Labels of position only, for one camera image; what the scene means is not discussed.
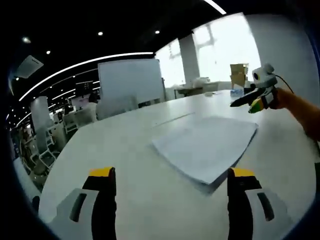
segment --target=white table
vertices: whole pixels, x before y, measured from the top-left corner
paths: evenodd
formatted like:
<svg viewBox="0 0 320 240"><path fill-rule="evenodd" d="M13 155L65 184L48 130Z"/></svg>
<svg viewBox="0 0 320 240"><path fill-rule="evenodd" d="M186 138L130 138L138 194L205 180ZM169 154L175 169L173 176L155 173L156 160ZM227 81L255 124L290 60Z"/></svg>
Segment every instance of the white table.
<svg viewBox="0 0 320 240"><path fill-rule="evenodd" d="M204 194L151 146L155 137L196 118L217 115L259 125L237 167L253 170L261 185L286 203L296 223L315 197L314 144L286 109L249 114L247 105L231 108L230 102L229 91L212 97L200 94L82 127L50 171L40 198L40 217L50 222L57 205L83 186L90 169L114 166L118 239L227 239L227 181L213 194Z"/></svg>

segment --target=sheet of paper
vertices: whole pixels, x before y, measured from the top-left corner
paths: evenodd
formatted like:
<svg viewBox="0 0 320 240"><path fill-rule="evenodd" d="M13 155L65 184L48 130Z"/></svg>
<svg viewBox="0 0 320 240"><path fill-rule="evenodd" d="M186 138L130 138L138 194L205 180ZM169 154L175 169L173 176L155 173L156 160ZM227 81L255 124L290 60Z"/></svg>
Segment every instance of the sheet of paper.
<svg viewBox="0 0 320 240"><path fill-rule="evenodd" d="M252 122L208 117L152 143L178 170L211 184L242 156L257 128Z"/></svg>

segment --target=whiteboard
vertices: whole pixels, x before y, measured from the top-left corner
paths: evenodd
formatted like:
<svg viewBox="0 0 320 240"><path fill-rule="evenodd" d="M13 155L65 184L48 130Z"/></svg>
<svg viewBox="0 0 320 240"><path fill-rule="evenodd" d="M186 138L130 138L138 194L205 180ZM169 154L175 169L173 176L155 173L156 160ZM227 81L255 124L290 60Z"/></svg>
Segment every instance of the whiteboard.
<svg viewBox="0 0 320 240"><path fill-rule="evenodd" d="M159 60L130 59L98 64L100 94L104 99L136 97L137 103L161 99L165 91Z"/></svg>

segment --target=wall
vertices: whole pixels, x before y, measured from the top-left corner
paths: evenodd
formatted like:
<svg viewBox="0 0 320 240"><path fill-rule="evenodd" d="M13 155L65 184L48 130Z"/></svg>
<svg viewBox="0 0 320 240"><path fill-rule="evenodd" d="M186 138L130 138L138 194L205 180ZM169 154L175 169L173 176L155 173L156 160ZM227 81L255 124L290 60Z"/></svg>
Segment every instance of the wall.
<svg viewBox="0 0 320 240"><path fill-rule="evenodd" d="M71 99L72 106L76 107L76 109L84 108L89 102L90 94L79 96Z"/></svg>
<svg viewBox="0 0 320 240"><path fill-rule="evenodd" d="M261 64L270 63L292 90L320 106L318 68L304 29L280 15L249 15Z"/></svg>

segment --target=white chair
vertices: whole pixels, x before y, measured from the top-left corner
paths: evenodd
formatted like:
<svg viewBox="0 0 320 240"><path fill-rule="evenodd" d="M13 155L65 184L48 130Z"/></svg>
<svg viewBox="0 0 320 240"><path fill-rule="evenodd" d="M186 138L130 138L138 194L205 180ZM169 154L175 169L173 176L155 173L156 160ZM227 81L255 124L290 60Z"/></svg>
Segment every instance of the white chair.
<svg viewBox="0 0 320 240"><path fill-rule="evenodd" d="M66 134L78 129L78 126L75 121L75 113L74 112L69 113L67 115L64 115L62 117L62 120L63 120L63 125L64 125L64 129L65 129Z"/></svg>
<svg viewBox="0 0 320 240"><path fill-rule="evenodd" d="M59 154L58 151L51 152L48 147L48 131L46 127L40 127L36 131L36 146L39 152L39 160L48 168L50 169L57 159L54 154Z"/></svg>
<svg viewBox="0 0 320 240"><path fill-rule="evenodd" d="M135 109L138 109L138 104L134 96L104 98L97 104L96 114L97 119L102 120Z"/></svg>
<svg viewBox="0 0 320 240"><path fill-rule="evenodd" d="M84 108L74 113L75 124L78 128L93 123L95 120L90 108Z"/></svg>

